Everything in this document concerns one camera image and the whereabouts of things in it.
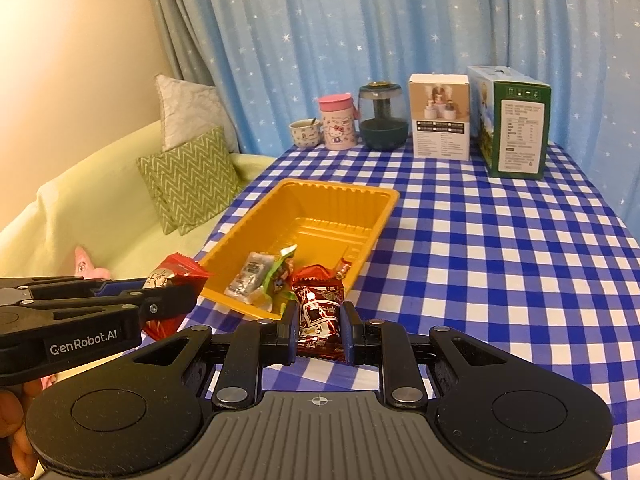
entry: green box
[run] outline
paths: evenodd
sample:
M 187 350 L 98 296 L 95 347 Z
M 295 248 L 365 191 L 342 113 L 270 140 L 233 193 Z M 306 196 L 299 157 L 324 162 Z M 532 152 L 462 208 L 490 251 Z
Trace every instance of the green box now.
M 541 179 L 551 87 L 506 66 L 468 68 L 471 135 L 489 176 Z

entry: table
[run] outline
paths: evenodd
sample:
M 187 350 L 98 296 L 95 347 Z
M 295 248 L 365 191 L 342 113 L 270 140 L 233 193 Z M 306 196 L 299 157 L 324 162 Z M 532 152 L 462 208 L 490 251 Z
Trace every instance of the table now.
M 359 146 L 291 149 L 232 203 L 200 259 L 282 178 L 397 189 L 391 218 L 347 299 L 362 319 L 428 333 L 446 324 L 585 384 L 610 406 L 598 471 L 640 479 L 640 250 L 622 221 L 558 146 L 545 178 L 488 178 L 469 162 Z M 242 317 L 199 298 L 185 322 L 231 332 Z M 376 389 L 373 368 L 298 358 L 264 371 L 264 388 Z

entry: metal rivet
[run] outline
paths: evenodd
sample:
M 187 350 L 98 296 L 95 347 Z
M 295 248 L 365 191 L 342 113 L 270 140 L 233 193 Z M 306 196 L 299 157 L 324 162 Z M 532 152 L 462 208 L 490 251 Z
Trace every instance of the metal rivet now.
M 418 402 L 422 398 L 422 392 L 418 388 L 403 386 L 393 390 L 391 396 L 398 402 Z
M 228 404 L 233 404 L 235 402 L 241 402 L 248 397 L 248 393 L 244 388 L 238 388 L 237 386 L 228 386 L 226 388 L 222 388 L 216 396 L 222 402 L 227 402 Z

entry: green cushion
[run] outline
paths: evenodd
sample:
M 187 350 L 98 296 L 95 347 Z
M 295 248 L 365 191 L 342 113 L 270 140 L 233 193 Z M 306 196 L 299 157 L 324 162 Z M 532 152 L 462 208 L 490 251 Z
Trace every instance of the green cushion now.
M 164 234 L 176 228 L 187 234 L 225 210 L 242 189 L 222 127 L 137 162 Z

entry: yellow container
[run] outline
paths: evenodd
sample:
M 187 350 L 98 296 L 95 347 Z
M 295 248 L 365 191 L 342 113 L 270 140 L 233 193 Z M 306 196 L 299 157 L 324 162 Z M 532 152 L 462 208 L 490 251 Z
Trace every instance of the yellow container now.
M 225 296 L 250 252 L 279 254 L 297 244 L 296 269 L 321 264 L 332 269 L 341 257 L 352 263 L 343 280 L 351 290 L 400 194 L 394 189 L 338 182 L 279 182 L 207 253 L 200 264 L 213 273 L 202 295 L 255 318 L 280 319 Z

